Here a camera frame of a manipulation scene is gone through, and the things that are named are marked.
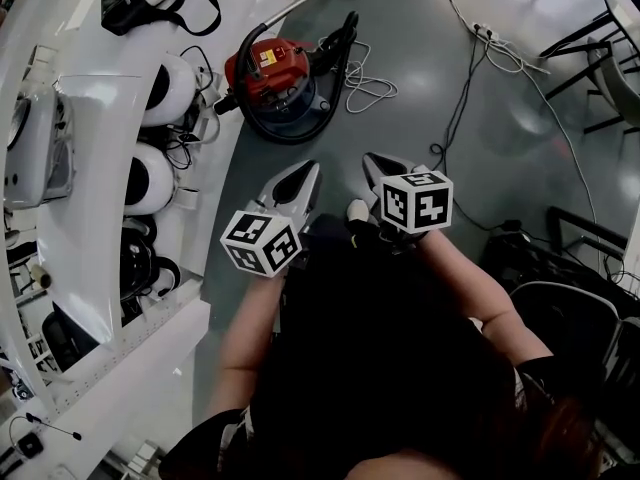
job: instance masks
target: woman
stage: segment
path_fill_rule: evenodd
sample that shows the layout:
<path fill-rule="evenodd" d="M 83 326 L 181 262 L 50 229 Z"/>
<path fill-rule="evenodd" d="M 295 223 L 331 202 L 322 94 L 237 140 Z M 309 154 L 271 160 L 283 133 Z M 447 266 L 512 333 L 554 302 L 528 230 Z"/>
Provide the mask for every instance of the woman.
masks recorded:
<path fill-rule="evenodd" d="M 162 478 L 595 478 L 591 421 L 505 291 L 439 231 L 392 254 L 368 216 L 350 240 L 316 221 L 304 270 L 252 281 Z"/>

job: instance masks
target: black strap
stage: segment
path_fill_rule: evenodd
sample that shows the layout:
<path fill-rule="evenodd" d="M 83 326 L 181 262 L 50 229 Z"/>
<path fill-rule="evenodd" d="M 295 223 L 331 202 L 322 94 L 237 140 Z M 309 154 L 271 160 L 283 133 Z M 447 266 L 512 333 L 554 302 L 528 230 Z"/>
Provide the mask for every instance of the black strap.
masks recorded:
<path fill-rule="evenodd" d="M 175 3 L 169 9 L 157 9 L 156 7 L 152 7 L 151 9 L 149 9 L 149 23 L 152 23 L 154 21 L 170 21 L 171 23 L 174 23 L 179 27 L 185 29 L 192 36 L 209 35 L 220 26 L 220 23 L 222 22 L 222 12 L 220 11 L 220 4 L 218 3 L 218 0 L 209 0 L 209 2 L 211 2 L 211 5 L 213 5 L 216 11 L 218 11 L 218 16 L 216 16 L 216 19 L 213 21 L 213 23 L 211 23 L 211 25 L 209 25 L 204 30 L 200 30 L 199 32 L 194 32 L 193 30 L 191 30 L 184 21 L 184 18 L 175 12 L 177 9 L 182 7 L 183 2 L 184 0 L 181 0 L 177 8 L 175 6 Z"/>

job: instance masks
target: gray floor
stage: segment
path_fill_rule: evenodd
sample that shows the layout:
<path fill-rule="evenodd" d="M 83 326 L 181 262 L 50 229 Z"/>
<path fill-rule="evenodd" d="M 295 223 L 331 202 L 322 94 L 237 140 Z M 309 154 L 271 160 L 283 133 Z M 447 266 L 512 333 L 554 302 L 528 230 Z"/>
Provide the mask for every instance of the gray floor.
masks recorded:
<path fill-rule="evenodd" d="M 502 38 L 530 53 L 542 51 L 605 9 L 602 0 L 456 1 L 469 21 L 490 24 Z M 367 74 L 394 81 L 400 94 L 359 115 L 339 109 L 324 134 L 307 145 L 277 146 L 243 129 L 209 253 L 204 297 L 213 311 L 211 332 L 196 356 L 196 422 L 211 393 L 219 336 L 248 281 L 246 274 L 234 270 L 218 243 L 233 212 L 255 197 L 268 178 L 302 159 L 321 163 L 324 182 L 318 211 L 336 214 L 352 198 L 367 194 L 360 168 L 363 153 L 386 152 L 428 166 L 435 163 L 429 145 L 442 140 L 466 79 L 470 35 L 447 0 L 315 0 L 288 18 L 281 35 L 315 42 L 338 28 L 351 10 L 360 13 L 359 40 L 373 47 Z M 617 55 L 628 54 L 628 45 L 620 44 Z M 514 68 L 504 58 L 497 60 Z M 544 65 L 553 74 L 535 78 L 549 90 L 585 67 L 586 56 L 566 56 Z M 627 234 L 640 193 L 640 137 L 623 139 L 623 125 L 584 136 L 584 126 L 614 116 L 597 96 L 587 99 L 588 88 L 589 82 L 583 81 L 552 103 L 578 151 L 599 222 Z M 486 226 L 520 219 L 525 229 L 544 236 L 549 205 L 591 216 L 566 142 L 531 82 L 522 74 L 502 73 L 488 62 L 474 78 L 449 153 L 449 177 L 462 207 Z M 488 238 L 460 215 L 454 216 L 447 235 L 473 259 Z"/>

